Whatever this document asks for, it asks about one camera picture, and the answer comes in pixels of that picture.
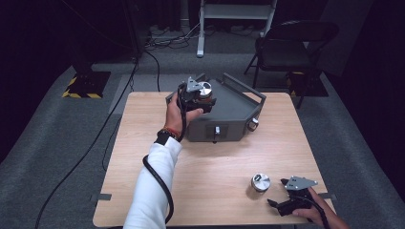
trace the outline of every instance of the white sleeve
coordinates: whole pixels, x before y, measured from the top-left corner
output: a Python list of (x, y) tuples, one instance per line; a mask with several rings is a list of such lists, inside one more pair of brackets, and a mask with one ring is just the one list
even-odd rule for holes
[[(164, 146), (154, 143), (149, 151), (149, 164), (163, 179), (169, 190), (172, 188), (174, 169), (180, 151), (180, 143), (172, 137), (168, 138)], [(142, 167), (124, 229), (166, 228), (167, 205), (166, 194), (151, 173), (145, 167)]]

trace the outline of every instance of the black tripod base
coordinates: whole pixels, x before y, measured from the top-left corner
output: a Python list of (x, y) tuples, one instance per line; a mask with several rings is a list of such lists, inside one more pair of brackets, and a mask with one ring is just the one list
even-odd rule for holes
[(111, 72), (76, 73), (62, 97), (101, 98)]

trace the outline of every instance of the hand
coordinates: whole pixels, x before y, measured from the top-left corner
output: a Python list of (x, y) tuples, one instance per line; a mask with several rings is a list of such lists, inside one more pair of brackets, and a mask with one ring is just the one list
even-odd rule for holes
[[(312, 195), (313, 200), (319, 204), (319, 206), (324, 209), (325, 215), (328, 219), (328, 223), (330, 225), (330, 229), (349, 229), (349, 225), (346, 224), (344, 220), (338, 217), (333, 210), (331, 210), (330, 206), (325, 202), (324, 199), (319, 197), (319, 195), (312, 189), (308, 188), (310, 194)], [(297, 217), (303, 217), (307, 219), (311, 219), (315, 224), (319, 226), (324, 226), (321, 214), (319, 214), (318, 210), (314, 206), (310, 209), (295, 209), (292, 214)]]
[[(177, 93), (174, 93), (172, 99), (170, 100), (170, 103), (167, 105), (166, 123), (164, 123), (164, 126), (174, 131), (177, 131), (179, 134), (181, 134), (182, 120), (181, 120), (181, 111), (177, 105), (178, 98), (179, 95)], [(202, 113), (203, 109), (201, 108), (187, 112), (185, 116), (186, 125), (188, 126), (191, 120), (200, 116)]]

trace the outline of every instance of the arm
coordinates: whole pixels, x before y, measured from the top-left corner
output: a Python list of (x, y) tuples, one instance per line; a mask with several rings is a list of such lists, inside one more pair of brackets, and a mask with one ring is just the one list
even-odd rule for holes
[[(328, 206), (328, 204), (321, 198), (319, 195), (312, 189), (308, 188), (310, 194), (312, 195), (313, 200), (319, 204), (319, 206), (324, 209), (325, 215), (328, 219), (328, 223), (330, 225), (330, 229), (349, 229), (349, 225), (338, 217), (333, 210)], [(318, 210), (315, 207), (311, 207), (310, 209), (296, 209), (292, 212), (294, 216), (303, 217), (307, 219), (311, 219), (315, 224), (319, 226), (323, 226), (321, 215), (319, 214)]]
[[(174, 135), (179, 135), (182, 131), (181, 112), (176, 104), (177, 99), (178, 95), (174, 94), (167, 105), (166, 122), (164, 124), (166, 128), (174, 132)], [(188, 112), (186, 114), (187, 125), (190, 120), (202, 113), (202, 109)], [(153, 143), (149, 151), (149, 164), (170, 190), (180, 151), (181, 145), (173, 137), (168, 137), (165, 143)], [(156, 179), (145, 167), (142, 167), (124, 228), (165, 228), (167, 204), (166, 194)]]

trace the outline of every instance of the gray carpet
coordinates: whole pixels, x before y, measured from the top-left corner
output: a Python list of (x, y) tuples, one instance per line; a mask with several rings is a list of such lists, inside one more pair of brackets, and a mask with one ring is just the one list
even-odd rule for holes
[[(206, 41), (204, 58), (196, 58), (196, 39), (184, 49), (150, 51), (160, 62), (161, 90), (174, 91), (179, 80), (200, 73), (219, 77), (226, 72), (251, 85), (253, 70), (248, 75), (243, 72), (252, 57), (254, 39), (254, 34), (243, 37), (214, 33)], [(61, 97), (75, 74), (70, 68), (54, 82), (0, 165), (1, 228), (34, 228), (48, 195), (82, 157), (50, 200), (39, 228), (95, 228), (92, 218), (96, 203), (91, 197), (101, 189), (105, 176), (102, 161), (108, 164), (123, 106), (114, 112), (112, 108), (133, 64), (129, 59), (111, 60), (95, 64), (93, 69), (112, 72), (104, 97)], [(155, 60), (145, 53), (134, 77), (134, 90), (156, 91), (157, 72)], [(259, 87), (271, 78), (268, 73), (261, 75)], [(337, 213), (352, 228), (405, 228), (404, 202), (379, 168), (333, 87), (324, 75), (321, 77), (330, 96), (306, 97), (297, 113), (326, 185), (337, 196)], [(273, 92), (269, 88), (258, 90)], [(110, 120), (86, 155), (110, 113)], [(306, 224), (298, 228), (318, 227)]]

